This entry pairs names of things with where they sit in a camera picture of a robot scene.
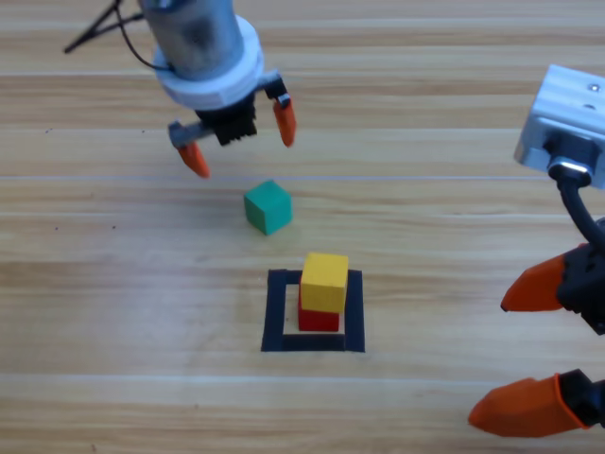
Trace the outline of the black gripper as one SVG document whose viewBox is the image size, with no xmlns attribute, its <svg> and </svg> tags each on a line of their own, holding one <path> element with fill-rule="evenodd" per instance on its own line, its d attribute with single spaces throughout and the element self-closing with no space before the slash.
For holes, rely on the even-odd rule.
<svg viewBox="0 0 605 454">
<path fill-rule="evenodd" d="M 505 293 L 506 312 L 565 308 L 604 334 L 604 253 L 584 244 L 526 269 Z M 604 382 L 579 369 L 525 378 L 489 391 L 468 416 L 471 426 L 501 437 L 540 438 L 604 424 Z"/>
<path fill-rule="evenodd" d="M 275 70 L 262 74 L 251 93 L 231 106 L 212 111 L 196 111 L 201 123 L 183 125 L 175 121 L 168 125 L 172 146 L 195 174 L 203 179 L 211 176 L 210 167 L 198 145 L 198 140 L 210 134 L 208 130 L 213 132 L 221 146 L 257 133 L 254 102 L 259 91 L 264 91 L 273 100 L 273 112 L 284 145 L 289 148 L 294 144 L 297 120 L 293 103 L 281 74 Z"/>
</svg>

